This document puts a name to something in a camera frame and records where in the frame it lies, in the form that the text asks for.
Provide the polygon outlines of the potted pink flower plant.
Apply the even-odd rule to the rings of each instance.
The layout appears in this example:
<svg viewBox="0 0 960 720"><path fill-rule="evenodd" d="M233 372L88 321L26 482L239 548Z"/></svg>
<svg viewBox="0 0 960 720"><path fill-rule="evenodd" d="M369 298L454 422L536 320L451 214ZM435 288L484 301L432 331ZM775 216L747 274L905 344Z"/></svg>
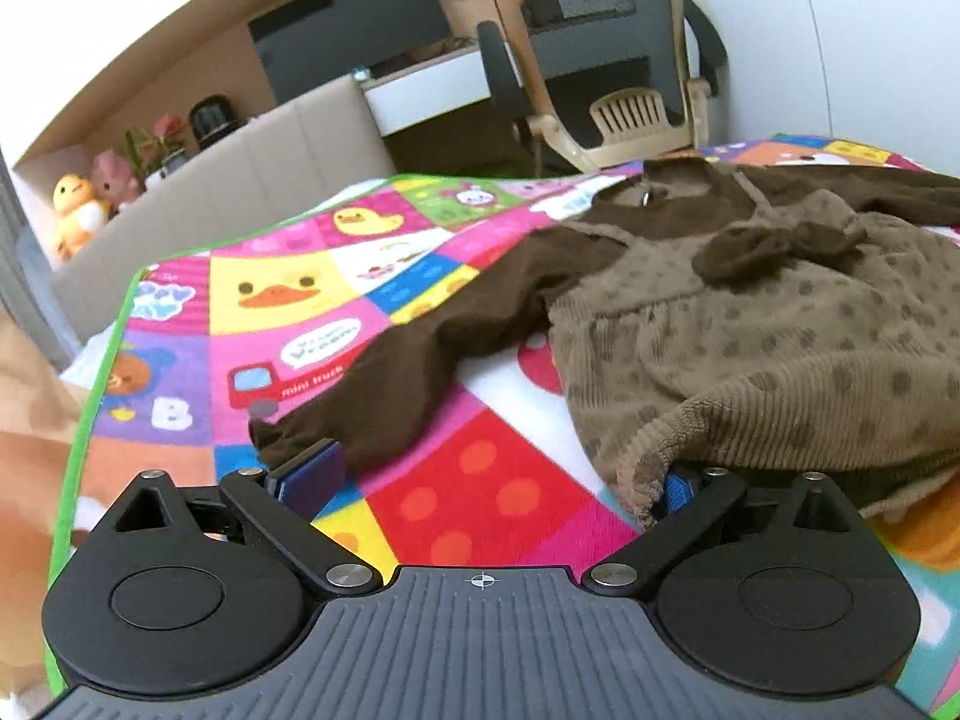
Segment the potted pink flower plant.
<svg viewBox="0 0 960 720"><path fill-rule="evenodd" d="M185 122L164 114L149 130L132 127L124 133L127 156L144 188L150 188L178 171L189 161L185 146Z"/></svg>

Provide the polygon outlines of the black round kettle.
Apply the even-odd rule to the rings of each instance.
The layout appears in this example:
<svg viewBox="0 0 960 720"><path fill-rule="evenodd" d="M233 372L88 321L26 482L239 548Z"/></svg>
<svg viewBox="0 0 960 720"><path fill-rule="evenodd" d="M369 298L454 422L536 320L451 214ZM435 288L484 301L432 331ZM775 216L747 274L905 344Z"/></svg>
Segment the black round kettle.
<svg viewBox="0 0 960 720"><path fill-rule="evenodd" d="M210 148L244 125L235 106L223 94L206 96L189 112L189 124L200 151Z"/></svg>

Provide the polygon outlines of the black computer monitor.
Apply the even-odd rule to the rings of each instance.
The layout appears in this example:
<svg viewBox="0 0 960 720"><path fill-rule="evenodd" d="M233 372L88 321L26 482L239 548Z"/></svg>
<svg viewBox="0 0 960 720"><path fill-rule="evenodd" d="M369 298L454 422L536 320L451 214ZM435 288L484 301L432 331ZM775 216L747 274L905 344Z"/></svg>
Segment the black computer monitor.
<svg viewBox="0 0 960 720"><path fill-rule="evenodd" d="M279 103L452 36L439 0L291 0L249 32Z"/></svg>

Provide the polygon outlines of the white desk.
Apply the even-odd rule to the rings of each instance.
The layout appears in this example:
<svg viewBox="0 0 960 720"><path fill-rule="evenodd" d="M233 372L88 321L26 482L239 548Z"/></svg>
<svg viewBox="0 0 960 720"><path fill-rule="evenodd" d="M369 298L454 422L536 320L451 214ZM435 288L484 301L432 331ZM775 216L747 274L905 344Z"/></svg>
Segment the white desk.
<svg viewBox="0 0 960 720"><path fill-rule="evenodd" d="M407 70L361 83L382 137L490 99L478 47L443 54Z"/></svg>

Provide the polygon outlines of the beige mesh office chair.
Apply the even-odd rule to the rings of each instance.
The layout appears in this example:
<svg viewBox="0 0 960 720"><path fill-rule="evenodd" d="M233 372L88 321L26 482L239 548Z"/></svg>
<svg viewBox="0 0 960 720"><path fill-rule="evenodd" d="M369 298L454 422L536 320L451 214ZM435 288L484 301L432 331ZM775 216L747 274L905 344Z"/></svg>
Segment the beige mesh office chair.
<svg viewBox="0 0 960 720"><path fill-rule="evenodd" d="M727 64L693 0L494 0L477 28L491 104L535 171L700 148Z"/></svg>

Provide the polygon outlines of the colourful cartoon play mat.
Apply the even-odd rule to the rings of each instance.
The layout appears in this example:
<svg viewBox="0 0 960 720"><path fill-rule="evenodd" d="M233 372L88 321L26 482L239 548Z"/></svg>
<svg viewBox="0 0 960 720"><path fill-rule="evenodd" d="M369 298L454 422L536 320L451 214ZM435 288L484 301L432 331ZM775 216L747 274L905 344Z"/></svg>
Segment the colourful cartoon play mat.
<svg viewBox="0 0 960 720"><path fill-rule="evenodd" d="M285 413L332 387L374 335L471 280L527 231L583 210L612 172L543 181L395 177L286 226L152 266L107 337L73 473L75 522L91 527L144 461L179 481L251 465L252 416ZM494 655L466 624L519 592L526 619L582 610L573 580L635 528L573 434L544 337L476 362L420 444L392 470L299 488L314 523L382 572L405 571L395 621L433 645L404 667L372 622L337 658L212 702L122 699L74 689L60 718L592 718L594 695L565 697L566 650ZM436 559L494 559L485 590Z"/></svg>

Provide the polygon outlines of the brown polka dot dress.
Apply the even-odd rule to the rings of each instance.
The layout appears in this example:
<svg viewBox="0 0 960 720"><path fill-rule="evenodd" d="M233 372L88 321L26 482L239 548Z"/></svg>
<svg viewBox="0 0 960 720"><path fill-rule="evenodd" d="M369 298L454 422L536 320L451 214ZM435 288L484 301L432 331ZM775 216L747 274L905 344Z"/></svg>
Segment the brown polka dot dress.
<svg viewBox="0 0 960 720"><path fill-rule="evenodd" d="M409 450L457 366L545 333L579 442L647 518L677 461L830 475L862 515L958 470L955 177L651 161L531 232L324 394L252 421L278 466Z"/></svg>

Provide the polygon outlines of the pink plush toy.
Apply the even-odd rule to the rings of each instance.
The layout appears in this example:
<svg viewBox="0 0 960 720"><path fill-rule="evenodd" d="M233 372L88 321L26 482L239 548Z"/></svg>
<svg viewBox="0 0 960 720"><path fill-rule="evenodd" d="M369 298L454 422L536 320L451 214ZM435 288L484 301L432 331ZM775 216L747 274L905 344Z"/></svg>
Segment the pink plush toy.
<svg viewBox="0 0 960 720"><path fill-rule="evenodd" d="M99 153L91 166L91 177L96 197L109 203L119 213L132 205L143 193L143 185L127 158L114 149Z"/></svg>

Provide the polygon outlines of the yellow duck plush toy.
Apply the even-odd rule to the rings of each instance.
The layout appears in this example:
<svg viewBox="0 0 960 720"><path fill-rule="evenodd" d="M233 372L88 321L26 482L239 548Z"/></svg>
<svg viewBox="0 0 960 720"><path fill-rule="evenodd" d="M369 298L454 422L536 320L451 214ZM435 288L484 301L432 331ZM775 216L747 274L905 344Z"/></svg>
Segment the yellow duck plush toy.
<svg viewBox="0 0 960 720"><path fill-rule="evenodd" d="M94 185L78 174L64 174L52 192L55 254L68 262L106 226L110 204L96 197Z"/></svg>

